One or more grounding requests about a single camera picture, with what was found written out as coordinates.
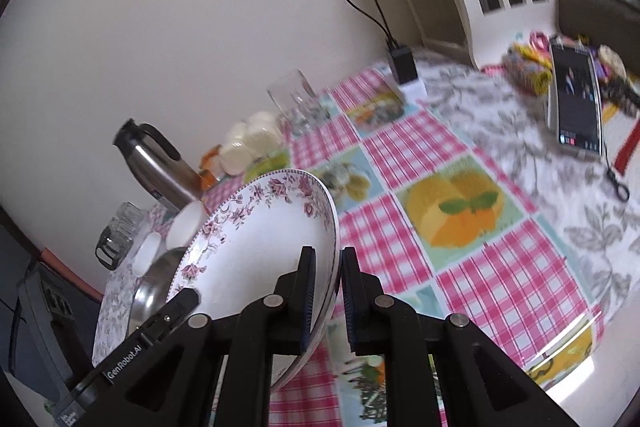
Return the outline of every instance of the white plate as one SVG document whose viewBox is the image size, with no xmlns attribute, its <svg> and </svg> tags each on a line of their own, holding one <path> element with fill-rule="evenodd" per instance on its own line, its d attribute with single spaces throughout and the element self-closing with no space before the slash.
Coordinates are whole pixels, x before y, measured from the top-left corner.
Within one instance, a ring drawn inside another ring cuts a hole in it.
<svg viewBox="0 0 640 427">
<path fill-rule="evenodd" d="M 298 267 L 304 246 L 316 249 L 316 285 L 309 346 L 298 357 L 273 359 L 271 384 L 287 383 L 322 338 L 337 294 L 338 216 L 314 175 L 283 169 L 240 188 L 207 219 L 175 273 L 167 300 L 184 287 L 200 293 L 193 313 L 234 315 L 273 292 L 280 275 Z"/>
</svg>

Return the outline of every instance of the tablecloth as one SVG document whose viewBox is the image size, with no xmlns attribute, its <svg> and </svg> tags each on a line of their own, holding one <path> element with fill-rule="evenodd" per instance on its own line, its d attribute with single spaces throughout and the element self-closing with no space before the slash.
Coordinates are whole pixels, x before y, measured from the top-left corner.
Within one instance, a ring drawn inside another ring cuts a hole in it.
<svg viewBox="0 0 640 427">
<path fill-rule="evenodd" d="M 553 146 L 539 99 L 441 55 L 415 56 L 424 105 L 399 103 L 376 64 L 324 93 L 331 120 L 287 134 L 284 162 L 323 180 L 347 172 L 334 200 L 341 246 L 356 248 L 361 269 L 420 313 L 465 313 L 548 389 L 589 356 L 637 286 L 638 204 L 615 199 L 602 164 Z M 217 208 L 246 181 L 222 182 L 205 203 Z M 166 231 L 161 208 L 150 219 Z M 94 363 L 124 338 L 130 258 L 108 283 Z M 272 425 L 384 423 L 382 359 L 349 353 L 342 315 L 338 296 L 321 346 L 272 394 Z"/>
</svg>

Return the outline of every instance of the metal pivot bolt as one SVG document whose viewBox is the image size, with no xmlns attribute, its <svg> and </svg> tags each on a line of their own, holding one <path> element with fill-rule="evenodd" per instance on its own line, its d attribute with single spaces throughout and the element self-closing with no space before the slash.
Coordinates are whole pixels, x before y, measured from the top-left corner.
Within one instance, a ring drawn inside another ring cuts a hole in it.
<svg viewBox="0 0 640 427">
<path fill-rule="evenodd" d="M 280 295 L 272 293 L 271 295 L 267 295 L 262 302 L 264 302 L 264 305 L 269 308 L 277 308 L 284 302 L 284 299 Z"/>
<path fill-rule="evenodd" d="M 463 313 L 453 313 L 449 317 L 451 324 L 453 324 L 457 328 L 464 328 L 467 324 L 469 324 L 469 317 L 467 317 Z"/>
<path fill-rule="evenodd" d="M 198 330 L 203 328 L 209 322 L 209 317 L 204 313 L 196 313 L 195 315 L 191 315 L 187 324 L 193 328 L 194 330 Z"/>
<path fill-rule="evenodd" d="M 378 295 L 374 302 L 381 308 L 390 308 L 394 305 L 394 298 L 391 295 Z"/>
</svg>

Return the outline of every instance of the pink checkered tablecloth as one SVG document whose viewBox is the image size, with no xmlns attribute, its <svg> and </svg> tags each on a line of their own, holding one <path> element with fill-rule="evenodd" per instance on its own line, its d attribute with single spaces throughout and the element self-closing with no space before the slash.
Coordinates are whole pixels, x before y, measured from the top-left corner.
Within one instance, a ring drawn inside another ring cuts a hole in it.
<svg viewBox="0 0 640 427">
<path fill-rule="evenodd" d="M 341 246 L 356 248 L 361 269 L 378 276 L 386 293 L 423 314 L 465 313 L 525 370 L 576 324 L 593 330 L 593 344 L 599 340 L 602 317 L 559 240 L 548 237 L 535 204 L 489 155 L 427 109 L 399 107 L 375 69 L 347 79 L 324 101 L 328 122 L 287 137 L 289 164 L 320 179 L 348 167 L 351 185 L 334 197 Z M 241 176 L 228 179 L 204 201 L 213 211 L 241 185 Z M 467 203 L 438 213 L 443 201 Z M 437 219 L 422 219 L 427 211 Z M 166 229 L 161 216 L 154 220 Z M 354 377 L 353 367 L 370 362 L 345 347 L 343 315 L 338 296 L 321 345 L 271 396 L 271 425 L 384 423 L 385 402 L 372 405 L 365 395 L 384 386 L 366 381 L 371 367 Z"/>
</svg>

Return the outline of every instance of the metal bowl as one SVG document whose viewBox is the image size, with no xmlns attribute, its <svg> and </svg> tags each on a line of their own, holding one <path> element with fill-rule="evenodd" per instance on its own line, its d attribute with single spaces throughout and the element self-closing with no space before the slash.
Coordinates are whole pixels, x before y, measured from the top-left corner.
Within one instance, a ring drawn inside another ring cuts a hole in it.
<svg viewBox="0 0 640 427">
<path fill-rule="evenodd" d="M 167 250 L 154 261 L 145 276 L 140 278 L 131 303 L 127 335 L 133 333 L 166 304 L 166 296 L 169 294 L 175 271 L 186 250 L 185 247 Z"/>
</svg>

